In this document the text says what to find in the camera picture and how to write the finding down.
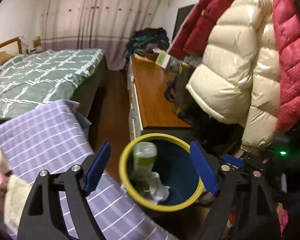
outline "blue gripper pad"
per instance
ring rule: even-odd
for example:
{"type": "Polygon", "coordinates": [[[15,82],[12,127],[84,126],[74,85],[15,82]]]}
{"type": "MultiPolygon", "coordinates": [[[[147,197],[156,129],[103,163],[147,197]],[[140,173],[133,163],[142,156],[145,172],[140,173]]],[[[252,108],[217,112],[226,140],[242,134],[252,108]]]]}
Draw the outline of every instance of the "blue gripper pad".
{"type": "Polygon", "coordinates": [[[241,159],[238,159],[236,157],[233,157],[231,155],[225,154],[223,155],[222,159],[226,162],[226,163],[230,163],[233,166],[236,166],[238,168],[244,167],[244,161],[241,159]]]}
{"type": "Polygon", "coordinates": [[[216,174],[204,157],[202,147],[198,145],[197,142],[192,142],[190,144],[190,157],[193,165],[199,173],[205,189],[215,196],[219,191],[216,174]]]}
{"type": "Polygon", "coordinates": [[[86,183],[83,191],[85,191],[87,195],[90,195],[91,192],[96,190],[98,183],[101,179],[102,173],[105,170],[108,160],[110,158],[110,154],[110,143],[106,142],[100,149],[97,158],[94,160],[86,174],[86,183]]]}

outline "curtain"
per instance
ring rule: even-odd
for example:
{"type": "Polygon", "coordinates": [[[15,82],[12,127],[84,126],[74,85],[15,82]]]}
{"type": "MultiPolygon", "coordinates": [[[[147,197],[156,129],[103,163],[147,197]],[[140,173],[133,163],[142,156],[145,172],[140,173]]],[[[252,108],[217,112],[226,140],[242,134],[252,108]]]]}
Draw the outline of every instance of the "curtain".
{"type": "Polygon", "coordinates": [[[35,32],[44,50],[100,48],[109,69],[125,65],[125,44],[151,25],[160,0],[40,0],[35,32]]]}

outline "wooden desk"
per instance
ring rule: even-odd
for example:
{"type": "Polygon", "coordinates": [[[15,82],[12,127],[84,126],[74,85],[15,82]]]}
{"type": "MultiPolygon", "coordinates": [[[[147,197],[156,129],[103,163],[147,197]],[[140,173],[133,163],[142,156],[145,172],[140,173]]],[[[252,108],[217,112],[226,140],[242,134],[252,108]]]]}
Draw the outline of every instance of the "wooden desk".
{"type": "Polygon", "coordinates": [[[189,133],[192,134],[191,126],[173,114],[173,103],[164,97],[167,81],[173,79],[173,72],[168,72],[155,63],[137,60],[132,55],[127,76],[131,97],[131,139],[146,133],[161,132],[188,142],[192,140],[185,139],[189,137],[189,133]]]}

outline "cream puffer jacket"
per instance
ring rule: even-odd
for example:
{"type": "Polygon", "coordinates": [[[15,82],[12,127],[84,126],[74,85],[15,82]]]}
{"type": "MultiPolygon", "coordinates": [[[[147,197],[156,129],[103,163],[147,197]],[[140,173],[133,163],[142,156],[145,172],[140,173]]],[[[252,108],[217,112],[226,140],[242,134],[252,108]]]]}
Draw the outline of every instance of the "cream puffer jacket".
{"type": "Polygon", "coordinates": [[[280,101],[272,1],[235,0],[186,86],[207,114],[245,126],[242,149],[255,154],[271,142],[280,101]]]}

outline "yellow rim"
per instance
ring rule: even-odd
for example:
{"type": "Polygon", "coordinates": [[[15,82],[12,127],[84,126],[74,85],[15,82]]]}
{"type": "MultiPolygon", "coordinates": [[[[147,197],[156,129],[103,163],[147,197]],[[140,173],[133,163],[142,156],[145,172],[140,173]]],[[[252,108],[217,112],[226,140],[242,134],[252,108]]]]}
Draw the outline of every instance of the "yellow rim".
{"type": "Polygon", "coordinates": [[[121,156],[120,156],[120,160],[119,160],[119,175],[120,175],[120,179],[124,184],[124,187],[126,188],[128,194],[136,201],[138,202],[140,205],[145,206],[146,208],[152,209],[152,210],[156,210],[156,211],[160,211],[160,212],[172,212],[172,211],[177,211],[177,210],[181,210],[183,208],[186,208],[188,206],[190,206],[194,201],[196,201],[200,194],[203,191],[203,183],[201,181],[201,179],[199,178],[199,183],[198,183],[198,187],[196,189],[196,191],[193,193],[193,195],[186,200],[185,202],[178,204],[178,205],[173,205],[173,206],[165,206],[165,205],[155,205],[150,203],[149,201],[147,201],[145,198],[143,198],[132,186],[132,184],[130,183],[129,177],[128,177],[128,173],[127,173],[127,160],[129,155],[132,153],[133,151],[133,147],[135,146],[136,143],[138,142],[142,142],[142,141],[146,141],[147,139],[151,139],[151,140],[156,140],[156,139],[164,139],[170,142],[173,142],[177,145],[179,145],[180,147],[182,147],[183,149],[185,149],[187,152],[189,152],[190,146],[180,140],[177,137],[168,135],[168,134],[162,134],[162,133],[150,133],[150,134],[145,134],[142,135],[136,139],[134,139],[133,141],[131,141],[123,150],[121,156]]]}

